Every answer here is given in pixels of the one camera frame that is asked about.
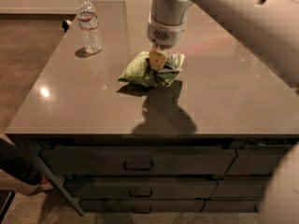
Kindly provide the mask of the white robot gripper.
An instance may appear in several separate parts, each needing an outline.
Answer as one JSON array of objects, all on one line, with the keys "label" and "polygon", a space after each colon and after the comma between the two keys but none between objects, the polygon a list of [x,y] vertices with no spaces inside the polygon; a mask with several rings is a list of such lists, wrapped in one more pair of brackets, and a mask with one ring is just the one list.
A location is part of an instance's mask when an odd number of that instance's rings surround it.
[{"label": "white robot gripper", "polygon": [[149,51],[149,64],[152,70],[162,70],[168,53],[184,32],[190,0],[152,0],[148,21],[148,38],[153,44]]}]

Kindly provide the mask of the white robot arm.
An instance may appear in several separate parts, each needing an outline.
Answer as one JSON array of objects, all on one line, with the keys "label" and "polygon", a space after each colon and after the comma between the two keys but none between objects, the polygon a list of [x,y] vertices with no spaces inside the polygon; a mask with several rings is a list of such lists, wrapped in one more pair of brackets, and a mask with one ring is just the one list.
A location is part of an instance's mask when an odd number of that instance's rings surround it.
[{"label": "white robot arm", "polygon": [[[298,0],[152,0],[148,38],[154,52],[162,54],[178,43],[192,4],[203,9],[291,89],[298,89]],[[260,211],[262,224],[299,224],[298,145],[279,162]]]}]

